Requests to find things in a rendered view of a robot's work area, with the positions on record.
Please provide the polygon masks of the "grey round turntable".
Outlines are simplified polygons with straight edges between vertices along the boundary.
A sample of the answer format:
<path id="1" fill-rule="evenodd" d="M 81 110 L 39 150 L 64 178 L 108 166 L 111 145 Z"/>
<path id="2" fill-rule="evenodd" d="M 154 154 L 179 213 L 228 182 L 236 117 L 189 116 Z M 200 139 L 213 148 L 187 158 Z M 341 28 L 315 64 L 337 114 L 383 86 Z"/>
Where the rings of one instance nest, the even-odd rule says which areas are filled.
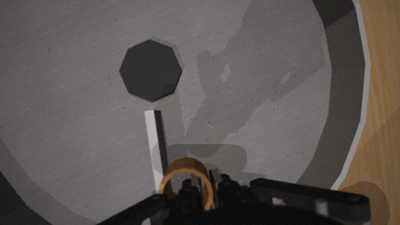
<path id="1" fill-rule="evenodd" d="M 370 67 L 358 0 L 0 0 L 0 225 L 96 225 L 184 157 L 337 190 Z"/>

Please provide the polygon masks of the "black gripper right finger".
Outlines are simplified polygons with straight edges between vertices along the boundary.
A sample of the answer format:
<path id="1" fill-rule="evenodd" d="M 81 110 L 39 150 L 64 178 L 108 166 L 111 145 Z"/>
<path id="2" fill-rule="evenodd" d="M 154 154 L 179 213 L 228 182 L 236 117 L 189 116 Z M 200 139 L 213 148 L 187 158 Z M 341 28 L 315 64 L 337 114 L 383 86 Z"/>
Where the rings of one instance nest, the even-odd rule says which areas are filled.
<path id="1" fill-rule="evenodd" d="M 217 169 L 209 170 L 209 174 L 216 208 L 273 204 L 273 197 L 284 201 L 286 206 L 320 213 L 344 225 L 371 225 L 370 200 L 362 194 L 264 178 L 252 180 L 250 187 L 240 186 L 229 175 L 219 174 Z"/>

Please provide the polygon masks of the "bronze bushing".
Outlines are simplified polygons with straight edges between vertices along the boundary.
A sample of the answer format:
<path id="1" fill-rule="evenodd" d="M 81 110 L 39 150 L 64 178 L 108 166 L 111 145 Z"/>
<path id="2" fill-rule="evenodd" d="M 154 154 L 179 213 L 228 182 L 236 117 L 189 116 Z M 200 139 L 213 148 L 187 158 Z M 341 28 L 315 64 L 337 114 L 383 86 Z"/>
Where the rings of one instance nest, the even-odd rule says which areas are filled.
<path id="1" fill-rule="evenodd" d="M 184 172 L 195 174 L 196 176 L 201 177 L 201 179 L 204 181 L 205 184 L 202 189 L 205 202 L 205 210 L 207 211 L 213 201 L 213 189 L 207 168 L 201 162 L 197 161 L 194 158 L 184 157 L 181 159 L 177 159 L 176 161 L 171 163 L 162 178 L 159 187 L 159 193 L 166 194 L 168 196 L 168 199 L 173 199 L 174 196 L 177 196 L 178 194 L 176 194 L 171 189 L 168 180 L 174 175 Z"/>

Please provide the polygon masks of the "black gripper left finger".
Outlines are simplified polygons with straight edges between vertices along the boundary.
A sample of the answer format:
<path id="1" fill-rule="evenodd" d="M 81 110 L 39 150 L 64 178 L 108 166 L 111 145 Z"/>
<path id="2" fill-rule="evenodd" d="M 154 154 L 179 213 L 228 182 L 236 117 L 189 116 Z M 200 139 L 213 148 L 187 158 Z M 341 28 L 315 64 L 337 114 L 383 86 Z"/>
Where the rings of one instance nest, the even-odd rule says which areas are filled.
<path id="1" fill-rule="evenodd" d="M 180 218 L 205 211 L 201 177 L 191 174 L 185 179 L 178 196 L 167 199 L 163 193 L 153 194 L 96 225 L 141 225 L 150 218 L 151 225 L 168 225 Z"/>

